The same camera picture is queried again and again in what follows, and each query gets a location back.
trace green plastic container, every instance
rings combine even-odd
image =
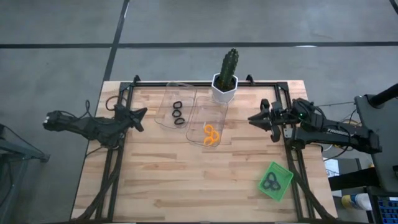
[[[273,185],[273,188],[277,190],[272,190],[271,188],[268,189],[264,188],[264,184],[270,186],[270,183],[266,182],[267,176],[270,172],[273,172],[275,174],[276,181],[280,185],[280,188],[278,188],[277,185],[275,184]],[[263,193],[265,193],[266,195],[273,198],[274,200],[280,202],[284,197],[287,187],[289,186],[290,181],[292,181],[292,178],[293,178],[293,173],[291,171],[285,169],[285,167],[282,167],[276,162],[271,162],[266,174],[264,174],[261,181],[259,182],[258,189]],[[270,175],[269,179],[274,180],[273,175]]]

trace clear plastic container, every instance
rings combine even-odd
[[[192,113],[187,139],[203,147],[218,146],[221,141],[227,110],[227,103],[219,103],[211,97],[199,96]]]
[[[194,86],[184,83],[169,82],[166,85],[162,103],[157,110],[155,122],[167,128],[185,128],[189,122],[196,95],[197,90]],[[181,112],[181,116],[179,118],[183,118],[185,120],[183,124],[178,125],[174,124],[174,121],[177,118],[174,118],[172,115],[175,110],[173,108],[173,104],[177,101],[182,102],[182,107],[178,109]]]

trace wooden table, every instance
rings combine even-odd
[[[287,81],[290,97],[307,98],[304,82]],[[106,99],[118,95],[120,82],[104,82],[97,116],[112,117]],[[292,189],[276,202],[257,189],[272,161],[287,167],[283,141],[274,143],[271,132],[248,124],[259,112],[262,98],[275,101],[271,87],[238,88],[229,104],[221,143],[204,149],[188,142],[185,133],[161,128],[154,121],[164,87],[135,87],[132,107],[148,107],[142,121],[145,131],[130,129],[116,199],[115,222],[274,222],[296,221]],[[197,96],[211,96],[198,88]],[[99,147],[92,141],[88,152]],[[106,150],[85,161],[72,218],[79,216],[100,190]],[[303,150],[311,191],[336,216],[319,147]],[[306,214],[305,197],[300,197]]]

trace gray floor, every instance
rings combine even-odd
[[[0,0],[0,44],[111,43],[123,0]],[[398,40],[388,0],[131,0],[121,42]],[[229,49],[119,49],[111,80],[209,80]],[[237,76],[305,80],[318,105],[352,101],[398,81],[398,47],[241,48]],[[42,128],[46,112],[94,112],[109,49],[0,49],[0,123],[50,153],[31,162],[16,223],[68,220],[87,141]],[[342,119],[353,105],[324,107]],[[325,156],[339,153],[331,149]],[[363,167],[369,156],[356,151]]]

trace white pot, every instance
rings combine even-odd
[[[235,79],[235,88],[230,91],[223,92],[217,87],[215,87],[215,80],[220,74],[214,74],[213,76],[213,81],[211,82],[211,90],[213,91],[213,98],[217,102],[222,102],[222,103],[229,103],[235,95],[236,89],[238,89],[238,78],[233,75],[233,78]]]

